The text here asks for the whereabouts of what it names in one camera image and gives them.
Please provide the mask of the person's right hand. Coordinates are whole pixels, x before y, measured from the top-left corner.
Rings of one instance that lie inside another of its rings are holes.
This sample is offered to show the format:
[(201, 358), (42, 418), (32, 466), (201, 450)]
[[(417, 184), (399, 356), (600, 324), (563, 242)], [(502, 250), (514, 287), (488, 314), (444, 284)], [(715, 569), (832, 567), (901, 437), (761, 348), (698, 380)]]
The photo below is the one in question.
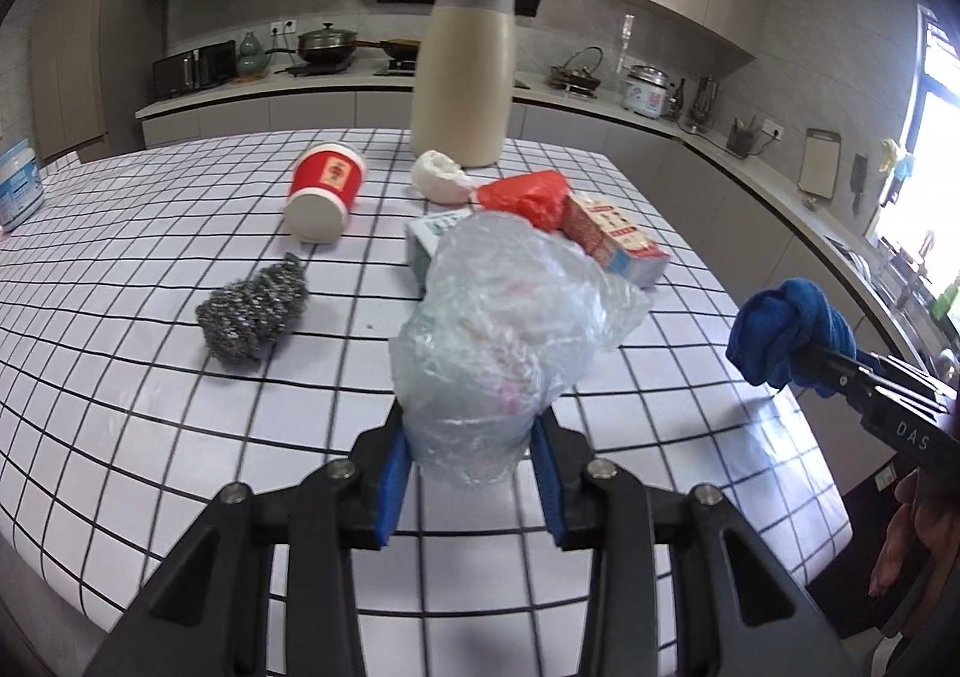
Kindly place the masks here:
[(924, 588), (924, 604), (935, 606), (947, 585), (958, 558), (958, 508), (946, 497), (924, 489), (926, 482), (923, 471), (916, 469), (896, 485), (900, 510), (890, 521), (884, 547), (872, 570), (872, 597), (882, 596), (893, 586), (914, 544), (929, 550), (934, 565)]

